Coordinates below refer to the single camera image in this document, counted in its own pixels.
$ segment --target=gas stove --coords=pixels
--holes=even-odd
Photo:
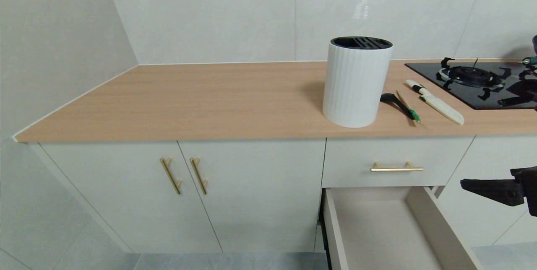
[[[405,64],[473,109],[536,109],[537,69],[518,62]]]

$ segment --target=gold handle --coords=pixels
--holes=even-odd
[[[196,178],[198,178],[198,182],[201,186],[201,191],[203,192],[203,194],[207,194],[207,190],[205,189],[205,186],[207,186],[207,180],[201,180],[200,172],[198,171],[199,162],[200,162],[199,158],[190,158],[190,164],[192,164],[192,168],[194,169]]]
[[[372,172],[422,172],[423,167],[414,167],[412,163],[408,162],[405,167],[380,167],[378,162],[375,162],[371,167]]]
[[[170,181],[171,184],[173,185],[173,188],[175,189],[175,192],[176,192],[177,194],[181,194],[181,190],[179,190],[179,187],[181,186],[181,182],[182,182],[182,180],[179,179],[179,180],[177,181],[177,183],[173,181],[173,178],[172,178],[172,176],[171,176],[171,173],[169,172],[169,168],[167,168],[168,165],[169,165],[170,163],[171,163],[171,158],[168,158],[168,159],[166,159],[166,160],[165,160],[164,158],[161,158],[161,164],[162,164],[162,167],[163,167],[164,170],[166,171],[166,174],[167,174],[167,176],[168,176],[168,178],[169,178],[169,181]]]

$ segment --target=green brush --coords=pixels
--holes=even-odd
[[[418,116],[418,113],[416,113],[416,111],[412,110],[411,108],[409,110],[410,110],[410,113],[412,114],[412,117],[414,117],[414,120],[416,120],[416,122],[421,124],[422,121],[420,119],[420,116]]]
[[[414,118],[414,121],[416,121],[417,123],[421,125],[422,120],[420,119],[420,116],[418,116],[418,113],[416,113],[416,111],[414,111],[414,109],[410,106],[410,104],[408,103],[408,100],[406,100],[403,94],[401,94],[401,92],[399,91],[397,91],[397,96],[399,96],[399,100],[401,100],[401,102],[403,102],[403,104],[408,108],[408,110],[412,114],[412,117]]]

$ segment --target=wooden countertop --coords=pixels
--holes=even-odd
[[[16,136],[20,142],[324,138],[537,133],[537,112],[476,111],[393,60],[384,92],[400,90],[420,115],[413,127],[380,104],[376,121],[343,128],[322,114],[326,62],[140,65]],[[422,83],[464,115],[456,125],[404,85]]]

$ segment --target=white cabinet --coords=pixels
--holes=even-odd
[[[42,146],[134,252],[221,252],[177,142]],[[182,180],[180,195],[160,158],[172,158],[169,171]]]
[[[445,185],[473,138],[328,138],[323,187]],[[372,170],[407,162],[422,170]]]
[[[494,245],[526,243],[529,241],[537,241],[537,217],[531,216],[529,211],[526,211]]]
[[[224,253],[312,252],[325,139],[180,141]],[[190,158],[199,158],[203,194]]]
[[[513,179],[510,169],[537,165],[535,135],[477,136],[439,201],[472,247],[493,245],[527,210],[510,207],[463,190],[462,179]]]

